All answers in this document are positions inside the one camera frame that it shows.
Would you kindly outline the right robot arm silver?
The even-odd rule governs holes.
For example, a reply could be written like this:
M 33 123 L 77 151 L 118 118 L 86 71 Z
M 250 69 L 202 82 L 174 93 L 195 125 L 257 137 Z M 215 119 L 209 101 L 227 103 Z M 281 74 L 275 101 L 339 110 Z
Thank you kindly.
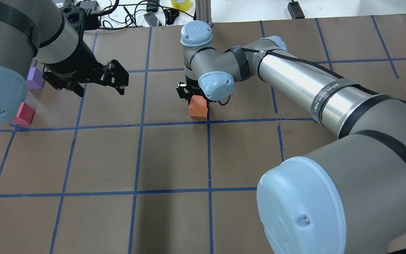
M 337 136 L 259 180 L 258 212 L 273 252 L 385 254 L 406 233 L 406 101 L 292 56 L 279 36 L 223 54 L 212 40 L 203 21 L 182 27 L 182 99 L 216 102 L 255 75 Z

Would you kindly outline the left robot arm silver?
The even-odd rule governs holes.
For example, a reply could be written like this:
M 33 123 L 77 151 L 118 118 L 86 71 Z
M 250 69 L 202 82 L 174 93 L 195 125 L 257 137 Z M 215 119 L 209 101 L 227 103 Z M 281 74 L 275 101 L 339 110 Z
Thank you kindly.
M 99 63 L 83 41 L 84 31 L 98 29 L 99 17 L 109 13 L 81 4 L 58 8 L 52 0 L 0 0 L 0 125 L 15 119 L 33 59 L 54 89 L 82 97 L 82 84 L 95 83 L 124 95 L 128 72 L 117 60 Z

